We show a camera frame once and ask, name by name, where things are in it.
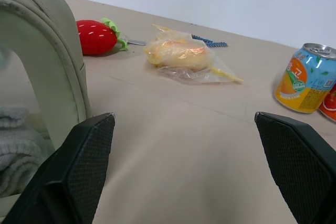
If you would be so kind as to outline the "bread in clear plastic bag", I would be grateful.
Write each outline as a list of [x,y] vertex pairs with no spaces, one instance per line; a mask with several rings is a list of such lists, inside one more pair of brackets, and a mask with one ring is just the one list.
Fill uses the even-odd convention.
[[159,74],[189,84],[243,82],[212,50],[227,47],[227,43],[159,25],[155,27],[159,31],[144,52],[148,63]]

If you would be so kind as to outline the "grey rolled towel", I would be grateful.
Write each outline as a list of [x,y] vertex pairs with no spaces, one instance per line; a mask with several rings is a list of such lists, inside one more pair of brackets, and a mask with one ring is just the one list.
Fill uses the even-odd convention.
[[0,198],[20,194],[54,152],[28,115],[27,108],[0,106]]

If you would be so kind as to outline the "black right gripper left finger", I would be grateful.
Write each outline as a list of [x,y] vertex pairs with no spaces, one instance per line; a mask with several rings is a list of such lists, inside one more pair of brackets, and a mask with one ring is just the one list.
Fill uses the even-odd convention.
[[74,126],[1,224],[92,224],[106,181],[114,126],[113,113]]

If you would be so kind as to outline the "red drink can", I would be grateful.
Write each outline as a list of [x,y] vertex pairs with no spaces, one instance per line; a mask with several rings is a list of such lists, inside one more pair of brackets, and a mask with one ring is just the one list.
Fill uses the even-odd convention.
[[319,111],[328,120],[336,123],[336,84],[320,104]]

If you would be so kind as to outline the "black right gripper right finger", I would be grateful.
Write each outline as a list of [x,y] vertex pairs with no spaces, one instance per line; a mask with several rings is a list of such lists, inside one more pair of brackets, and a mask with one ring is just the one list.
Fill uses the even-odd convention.
[[298,224],[336,224],[336,150],[309,124],[256,112],[267,163]]

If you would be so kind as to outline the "orange juice can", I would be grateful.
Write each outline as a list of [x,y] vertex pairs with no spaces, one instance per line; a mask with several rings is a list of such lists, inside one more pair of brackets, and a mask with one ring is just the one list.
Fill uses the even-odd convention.
[[275,89],[275,98],[285,107],[315,112],[336,83],[336,49],[306,43],[293,54]]

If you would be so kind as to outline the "red plush strawberry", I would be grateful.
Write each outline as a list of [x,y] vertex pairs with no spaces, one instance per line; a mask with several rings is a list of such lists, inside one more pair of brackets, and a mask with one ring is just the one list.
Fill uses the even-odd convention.
[[82,19],[76,21],[81,50],[85,56],[102,56],[110,52],[117,44],[120,51],[128,50],[128,41],[121,38],[121,31],[110,19],[100,22]]

